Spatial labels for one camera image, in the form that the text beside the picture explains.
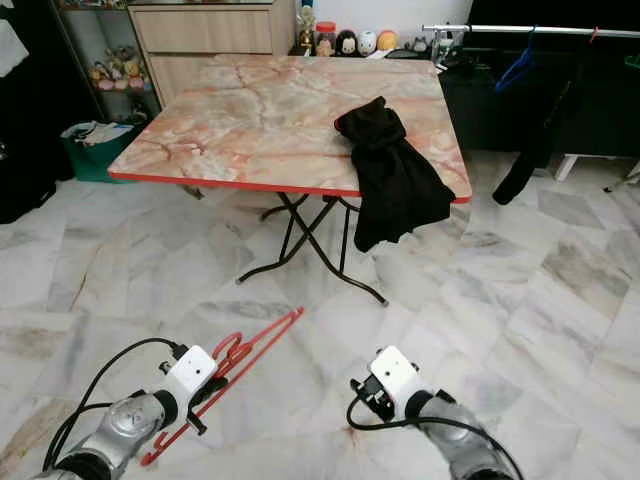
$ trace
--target white wall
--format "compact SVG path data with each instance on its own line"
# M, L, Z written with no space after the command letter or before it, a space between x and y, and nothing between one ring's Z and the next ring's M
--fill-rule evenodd
M423 23L466 23L471 3L472 0L314 0L313 7L318 21L332 20L338 31L391 29L405 41L423 35L419 30Z

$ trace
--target wooden cabinet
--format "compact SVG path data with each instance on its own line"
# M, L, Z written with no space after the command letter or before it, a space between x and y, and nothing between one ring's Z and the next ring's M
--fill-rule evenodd
M286 55L295 41L294 0L130 5L129 13L163 107L215 54Z

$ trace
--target blue hanger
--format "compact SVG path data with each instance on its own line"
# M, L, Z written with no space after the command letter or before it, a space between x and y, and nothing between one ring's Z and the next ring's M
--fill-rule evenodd
M505 88L511 85L519 78L524 77L529 70L535 66L533 58L533 34L536 31L537 25L533 26L533 29L529 33L529 44L527 48L520 54L520 57L513 62L513 64L504 72L502 78L496 83L496 93L502 92Z

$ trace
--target red table edge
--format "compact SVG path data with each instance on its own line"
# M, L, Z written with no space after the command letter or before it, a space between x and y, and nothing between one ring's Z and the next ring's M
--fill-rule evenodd
M320 187L295 187L292 185L271 185L263 183L244 183L223 180L205 180L184 177L163 177L162 175L141 175L139 173L118 173L109 171L112 178L118 180L139 180L143 182L157 183L173 183L177 185L191 185L194 187L229 187L240 190L255 190L266 192L284 192L284 193L308 193L310 195L329 195L332 197L360 197L360 192L353 190L339 190L333 188ZM471 196L458 197L452 203L469 203Z

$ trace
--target cabinet drawer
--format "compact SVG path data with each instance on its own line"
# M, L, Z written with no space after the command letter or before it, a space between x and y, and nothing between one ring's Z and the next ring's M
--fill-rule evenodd
M138 11L148 52L271 53L268 11Z
M211 56L149 55L149 63L155 74L156 88L162 106L168 105L183 90L189 88Z

